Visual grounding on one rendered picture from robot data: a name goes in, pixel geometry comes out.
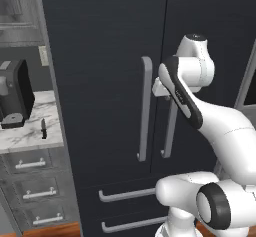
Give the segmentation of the grey counter drawer front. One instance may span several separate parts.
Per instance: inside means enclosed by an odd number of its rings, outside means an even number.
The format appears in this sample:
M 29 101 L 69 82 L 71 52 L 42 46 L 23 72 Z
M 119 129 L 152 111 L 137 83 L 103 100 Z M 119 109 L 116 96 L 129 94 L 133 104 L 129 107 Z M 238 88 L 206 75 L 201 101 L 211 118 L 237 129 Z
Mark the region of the grey counter drawer front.
M 61 222 L 65 222 L 68 220 L 67 214 L 64 211 L 64 208 L 60 204 L 54 204 L 54 203 L 40 203 L 37 206 L 28 207 L 24 209 L 24 212 L 26 213 L 28 222 L 32 227 L 41 227 L 46 225 L 55 225 L 59 224 Z M 57 213 L 61 213 L 61 215 L 64 217 L 62 221 L 42 224 L 42 225 L 33 225 L 32 222 L 36 220 L 36 217 L 39 216 L 41 219 L 45 218 L 51 218 L 55 217 Z
M 15 165 L 17 165 L 20 160 L 22 160 L 24 163 L 30 163 L 30 162 L 37 162 L 40 158 L 43 158 L 45 160 L 46 162 L 45 166 L 33 167 L 33 168 L 27 168 L 27 169 L 15 169 Z M 3 159 L 11 174 L 38 172 L 42 169 L 48 169 L 52 167 L 51 157 L 47 149 L 9 153 L 9 154 L 5 154 L 3 156 Z
M 55 197 L 59 195 L 59 188 L 58 188 L 57 180 L 55 177 L 19 180 L 15 182 L 15 187 L 19 194 L 20 200 L 23 203 L 36 202 L 36 201 L 49 199 L 51 197 Z M 27 190 L 30 190 L 32 193 L 39 193 L 39 192 L 48 191 L 50 187 L 54 187 L 54 189 L 57 191 L 56 195 L 29 199 L 29 200 L 23 199 L 23 195 L 27 192 Z

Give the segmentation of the white wall outlet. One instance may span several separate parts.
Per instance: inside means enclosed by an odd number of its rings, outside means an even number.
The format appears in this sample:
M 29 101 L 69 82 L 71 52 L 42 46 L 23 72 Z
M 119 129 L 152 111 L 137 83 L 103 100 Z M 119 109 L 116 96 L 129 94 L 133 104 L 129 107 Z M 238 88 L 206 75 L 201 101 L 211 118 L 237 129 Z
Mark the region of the white wall outlet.
M 49 66 L 46 46 L 38 46 L 38 50 L 42 66 Z

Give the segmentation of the grey fridge side panel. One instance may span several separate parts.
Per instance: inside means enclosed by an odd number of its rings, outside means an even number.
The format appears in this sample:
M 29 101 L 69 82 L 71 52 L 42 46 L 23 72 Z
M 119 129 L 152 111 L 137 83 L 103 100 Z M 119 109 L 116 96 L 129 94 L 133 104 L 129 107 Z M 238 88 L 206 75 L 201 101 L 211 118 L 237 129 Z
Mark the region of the grey fridge side panel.
M 56 82 L 56 77 L 55 77 L 52 53 L 51 53 L 51 48 L 50 48 L 47 24 L 46 24 L 44 7 L 43 7 L 43 1 L 35 0 L 35 3 L 36 3 L 36 9 L 37 9 L 38 27 L 40 29 L 41 38 L 42 38 L 42 43 L 39 46 L 46 46 L 48 60 L 49 60 L 48 67 L 49 67 L 49 71 L 50 71 L 51 83 L 52 83 L 53 90 L 54 90 L 54 97 L 55 97 L 55 101 L 56 101 L 58 118 L 59 118 L 61 133 L 62 133 L 62 139 L 63 139 L 63 143 L 64 143 L 64 148 L 65 148 L 64 155 L 67 160 L 68 169 L 71 169 L 71 162 L 70 162 L 70 156 L 69 156 L 69 151 L 68 151 L 65 126 L 64 126 L 63 115 L 62 115 L 62 110 L 61 110 L 61 105 L 60 105 L 60 100 L 59 100 L 58 87 L 57 87 L 57 82 Z

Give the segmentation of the grey wall cupboard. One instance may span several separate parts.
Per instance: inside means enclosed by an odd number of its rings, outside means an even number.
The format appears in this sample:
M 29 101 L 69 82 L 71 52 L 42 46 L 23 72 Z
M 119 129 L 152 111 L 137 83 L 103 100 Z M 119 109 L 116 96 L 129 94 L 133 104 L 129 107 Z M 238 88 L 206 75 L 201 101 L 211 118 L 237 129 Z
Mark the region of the grey wall cupboard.
M 0 0 L 0 47 L 42 43 L 39 0 Z

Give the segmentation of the dark fridge freezer drawer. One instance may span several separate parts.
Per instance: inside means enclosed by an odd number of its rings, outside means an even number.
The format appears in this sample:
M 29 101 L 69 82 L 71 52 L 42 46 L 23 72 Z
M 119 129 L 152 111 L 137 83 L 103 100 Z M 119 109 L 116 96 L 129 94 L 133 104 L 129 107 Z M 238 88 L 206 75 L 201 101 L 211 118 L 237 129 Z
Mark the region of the dark fridge freezer drawer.
M 107 234 L 102 231 L 101 222 L 105 222 L 107 226 L 115 226 L 164 216 L 166 212 L 144 211 L 104 219 L 86 219 L 82 222 L 83 237 L 154 237 L 162 223 Z
M 103 219 L 128 215 L 146 210 L 164 212 L 165 208 L 157 201 L 155 194 L 145 197 L 104 203 L 98 192 L 105 195 L 155 188 L 158 177 L 126 178 L 83 178 L 75 181 L 79 212 L 82 219 Z

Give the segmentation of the black butter knife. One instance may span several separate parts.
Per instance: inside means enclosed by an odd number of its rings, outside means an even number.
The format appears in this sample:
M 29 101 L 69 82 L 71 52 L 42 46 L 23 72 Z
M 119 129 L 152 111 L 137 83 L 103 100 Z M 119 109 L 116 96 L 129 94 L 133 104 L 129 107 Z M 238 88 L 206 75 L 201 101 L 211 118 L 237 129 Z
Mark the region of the black butter knife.
M 41 132 L 42 132 L 42 139 L 46 139 L 47 129 L 46 129 L 46 122 L 44 118 L 41 120 Z

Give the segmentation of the black coffee machine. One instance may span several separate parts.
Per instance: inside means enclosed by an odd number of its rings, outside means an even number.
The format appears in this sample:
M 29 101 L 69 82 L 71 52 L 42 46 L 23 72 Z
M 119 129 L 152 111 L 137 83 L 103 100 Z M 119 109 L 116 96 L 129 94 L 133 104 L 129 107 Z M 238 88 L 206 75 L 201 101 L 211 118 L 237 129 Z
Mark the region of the black coffee machine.
M 30 118 L 35 96 L 25 60 L 0 61 L 0 125 L 23 127 Z

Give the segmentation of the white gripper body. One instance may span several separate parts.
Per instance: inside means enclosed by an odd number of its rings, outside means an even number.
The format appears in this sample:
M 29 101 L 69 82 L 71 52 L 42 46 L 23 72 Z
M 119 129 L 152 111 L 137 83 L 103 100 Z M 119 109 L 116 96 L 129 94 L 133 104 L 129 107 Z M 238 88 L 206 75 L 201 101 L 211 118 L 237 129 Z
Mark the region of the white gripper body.
M 165 86 L 162 84 L 159 77 L 157 77 L 155 79 L 155 82 L 152 87 L 152 92 L 155 97 L 169 97 L 170 96 L 170 93 L 165 88 Z

